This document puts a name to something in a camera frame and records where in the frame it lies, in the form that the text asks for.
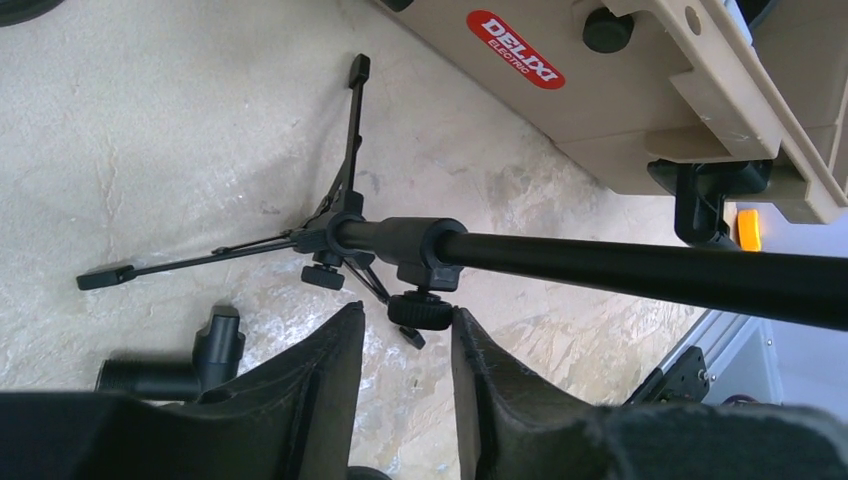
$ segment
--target concrete floor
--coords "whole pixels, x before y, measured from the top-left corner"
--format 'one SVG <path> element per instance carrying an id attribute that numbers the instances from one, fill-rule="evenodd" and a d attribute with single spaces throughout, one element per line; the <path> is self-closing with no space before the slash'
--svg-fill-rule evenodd
<path id="1" fill-rule="evenodd" d="M 0 29 L 0 387 L 88 389 L 112 352 L 185 352 L 222 300 L 243 314 L 249 369 L 364 299 L 351 462 L 458 478 L 447 334 L 413 350 L 355 281 L 303 285 L 305 258 L 274 253 L 74 284 L 97 265 L 202 253 L 311 212 L 343 157 L 358 52 L 373 59 L 358 176 L 369 218 L 677 242 L 670 199 L 606 190 L 369 2 L 67 0 Z M 478 271 L 448 297 L 592 402 L 623 400 L 700 313 Z"/>

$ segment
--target red logo label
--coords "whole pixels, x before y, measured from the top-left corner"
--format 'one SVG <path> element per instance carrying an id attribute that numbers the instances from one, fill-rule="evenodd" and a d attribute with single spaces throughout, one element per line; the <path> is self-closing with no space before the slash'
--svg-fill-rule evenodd
<path id="1" fill-rule="evenodd" d="M 466 22 L 480 40 L 533 82 L 533 85 L 548 90 L 565 86 L 565 76 L 494 13 L 476 10 L 468 14 Z"/>

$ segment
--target tripod leg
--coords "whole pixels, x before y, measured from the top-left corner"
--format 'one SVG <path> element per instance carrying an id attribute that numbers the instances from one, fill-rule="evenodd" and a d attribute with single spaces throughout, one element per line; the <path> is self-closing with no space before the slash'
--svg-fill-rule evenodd
<path id="1" fill-rule="evenodd" d="M 348 78 L 348 88 L 353 90 L 353 98 L 350 102 L 350 121 L 347 130 L 345 160 L 339 168 L 336 178 L 330 186 L 330 190 L 327 192 L 325 201 L 318 207 L 316 215 L 323 213 L 324 209 L 333 203 L 333 199 L 339 188 L 353 190 L 353 179 L 356 173 L 356 154 L 362 145 L 362 136 L 359 134 L 359 124 L 362 117 L 362 94 L 365 82 L 368 81 L 370 75 L 371 59 L 360 53 L 350 66 L 350 77 Z"/>
<path id="2" fill-rule="evenodd" d="M 297 245 L 297 242 L 294 241 L 280 241 L 268 245 L 241 247 L 234 251 L 207 255 L 204 257 L 189 258 L 187 260 L 178 260 L 176 262 L 164 263 L 161 265 L 154 265 L 152 267 L 139 269 L 136 269 L 132 265 L 121 265 L 119 267 L 97 270 L 78 276 L 77 288 L 80 290 L 96 290 L 98 288 L 113 287 L 115 285 L 127 283 L 130 280 L 135 280 L 137 277 L 142 275 L 179 270 L 181 268 L 205 265 L 207 263 L 223 262 L 224 260 L 230 260 L 233 258 L 241 258 L 260 253 L 293 248 L 295 245 Z"/>
<path id="3" fill-rule="evenodd" d="M 350 264 L 349 261 L 345 260 L 344 263 L 348 271 L 352 273 L 353 276 L 356 277 L 356 279 L 359 280 L 359 282 L 364 285 L 369 292 L 371 292 L 375 297 L 377 297 L 377 300 L 379 300 L 380 303 L 382 303 L 383 305 L 389 304 L 389 297 L 391 295 L 389 295 L 389 292 L 386 291 L 385 287 L 383 287 L 382 284 L 378 285 L 376 283 L 373 283 L 372 279 L 366 277 L 365 274 L 359 272 L 355 267 Z"/>
<path id="4" fill-rule="evenodd" d="M 285 231 L 285 232 L 283 232 L 279 235 L 273 236 L 273 237 L 263 238 L 262 240 L 254 240 L 252 242 L 241 243 L 239 245 L 233 245 L 233 246 L 230 246 L 230 247 L 218 247 L 215 250 L 212 250 L 212 255 L 223 255 L 225 253 L 235 252 L 236 250 L 242 250 L 242 249 L 245 249 L 247 247 L 253 247 L 253 246 L 262 245 L 262 244 L 265 244 L 265 243 L 276 242 L 278 240 L 285 240 L 285 239 L 289 238 L 290 236 L 291 236 L 291 231 L 288 230 L 288 231 Z"/>

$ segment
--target black rubber tire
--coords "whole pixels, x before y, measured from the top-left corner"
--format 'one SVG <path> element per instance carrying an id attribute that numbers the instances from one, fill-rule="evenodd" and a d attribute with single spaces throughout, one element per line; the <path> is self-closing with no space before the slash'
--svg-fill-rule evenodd
<path id="1" fill-rule="evenodd" d="M 40 17 L 63 0 L 0 0 L 0 27 L 8 27 Z"/>

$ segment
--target black plastic knob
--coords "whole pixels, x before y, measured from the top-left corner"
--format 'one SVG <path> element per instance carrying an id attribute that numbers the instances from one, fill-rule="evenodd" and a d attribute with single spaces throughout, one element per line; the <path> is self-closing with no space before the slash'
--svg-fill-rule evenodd
<path id="1" fill-rule="evenodd" d="M 583 43 L 594 52 L 619 52 L 630 43 L 634 25 L 631 15 L 616 17 L 609 9 L 599 8 L 586 19 Z"/>
<path id="2" fill-rule="evenodd" d="M 344 286 L 344 275 L 338 273 L 335 268 L 325 265 L 303 267 L 300 272 L 300 280 L 330 290 L 341 290 Z"/>
<path id="3" fill-rule="evenodd" d="M 389 320 L 401 327 L 447 330 L 453 322 L 453 307 L 437 295 L 406 292 L 389 300 Z"/>

